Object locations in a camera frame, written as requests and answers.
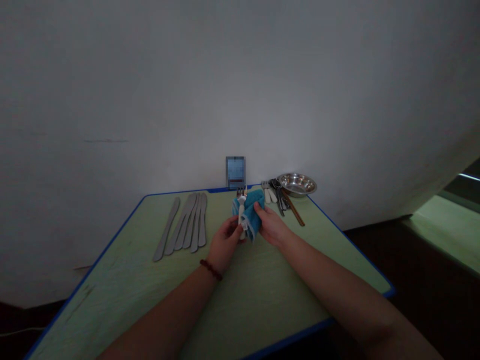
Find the hand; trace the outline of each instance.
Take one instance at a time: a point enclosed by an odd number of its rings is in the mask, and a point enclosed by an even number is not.
[[[206,260],[220,274],[228,269],[237,244],[245,242],[245,240],[239,240],[244,229],[238,222],[238,215],[225,220],[211,240]]]
[[[261,219],[260,235],[273,246],[280,248],[296,236],[285,225],[280,216],[268,206],[265,206],[265,210],[263,210],[260,204],[256,202],[253,208]]]

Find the table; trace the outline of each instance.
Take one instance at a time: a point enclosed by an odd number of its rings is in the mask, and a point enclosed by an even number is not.
[[[175,197],[180,208],[192,191],[145,196],[101,253],[27,359],[93,359],[207,256],[210,239],[232,213],[235,191],[207,194],[207,244],[196,253],[175,251],[152,262]],[[291,211],[283,220],[296,234],[367,281],[384,296],[395,290],[379,270],[309,198],[292,198],[306,226]],[[278,211],[276,204],[270,206]],[[260,358],[332,322],[280,252],[258,234],[235,252],[181,352],[183,359]]]

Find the metal bowl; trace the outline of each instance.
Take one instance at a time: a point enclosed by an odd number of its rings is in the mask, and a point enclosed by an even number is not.
[[[317,190],[315,181],[303,174],[289,172],[280,175],[277,179],[286,193],[294,198],[303,198]]]

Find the bracelet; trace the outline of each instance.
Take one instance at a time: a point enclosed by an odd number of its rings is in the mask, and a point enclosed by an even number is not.
[[[200,265],[203,265],[204,267],[206,267],[208,269],[209,272],[211,272],[211,274],[218,280],[218,281],[222,281],[223,279],[223,276],[220,275],[219,272],[217,272],[213,267],[212,265],[209,264],[209,262],[207,260],[200,260]]]

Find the chopsticks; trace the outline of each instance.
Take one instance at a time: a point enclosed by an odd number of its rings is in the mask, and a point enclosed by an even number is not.
[[[305,226],[304,221],[300,217],[299,212],[297,211],[294,204],[292,203],[292,200],[290,200],[290,197],[287,195],[287,192],[285,191],[285,189],[282,188],[281,193],[285,197],[285,200],[288,203],[288,205],[290,205],[290,209],[291,209],[291,211],[293,211],[293,214],[295,215],[296,219],[298,220],[298,223],[300,224],[300,226]]]

